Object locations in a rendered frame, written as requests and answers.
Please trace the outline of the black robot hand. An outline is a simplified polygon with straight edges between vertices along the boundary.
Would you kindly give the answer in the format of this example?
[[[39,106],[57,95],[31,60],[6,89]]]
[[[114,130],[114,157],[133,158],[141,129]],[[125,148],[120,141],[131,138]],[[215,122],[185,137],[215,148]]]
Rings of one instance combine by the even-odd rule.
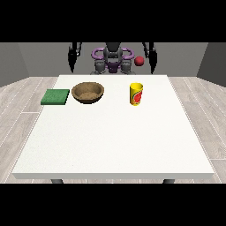
[[[74,71],[74,66],[76,64],[77,58],[80,56],[81,46],[82,46],[81,42],[72,42],[69,46],[68,63],[69,63],[71,72]]]
[[[157,65],[157,51],[153,42],[143,42],[145,57],[149,60],[151,73],[154,73]]]

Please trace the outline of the brown wooden bowl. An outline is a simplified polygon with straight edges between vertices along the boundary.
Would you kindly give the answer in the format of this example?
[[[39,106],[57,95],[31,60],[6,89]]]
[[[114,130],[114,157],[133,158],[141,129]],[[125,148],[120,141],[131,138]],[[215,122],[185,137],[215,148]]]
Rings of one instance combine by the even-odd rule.
[[[72,88],[72,96],[83,104],[98,102],[104,93],[104,87],[97,82],[81,82]]]

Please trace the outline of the yellow cup with melon print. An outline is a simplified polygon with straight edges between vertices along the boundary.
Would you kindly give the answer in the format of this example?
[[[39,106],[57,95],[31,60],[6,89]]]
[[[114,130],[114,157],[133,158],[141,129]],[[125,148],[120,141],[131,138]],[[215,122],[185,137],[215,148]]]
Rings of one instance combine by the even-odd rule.
[[[141,83],[130,84],[130,104],[137,106],[140,104],[140,100],[143,93],[143,85]]]

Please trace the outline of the green square pad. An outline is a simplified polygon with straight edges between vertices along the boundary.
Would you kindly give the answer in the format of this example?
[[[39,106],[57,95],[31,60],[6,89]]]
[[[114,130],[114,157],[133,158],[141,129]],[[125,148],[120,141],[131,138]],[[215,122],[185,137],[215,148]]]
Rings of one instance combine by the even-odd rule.
[[[65,105],[69,89],[47,89],[41,99],[41,105]]]

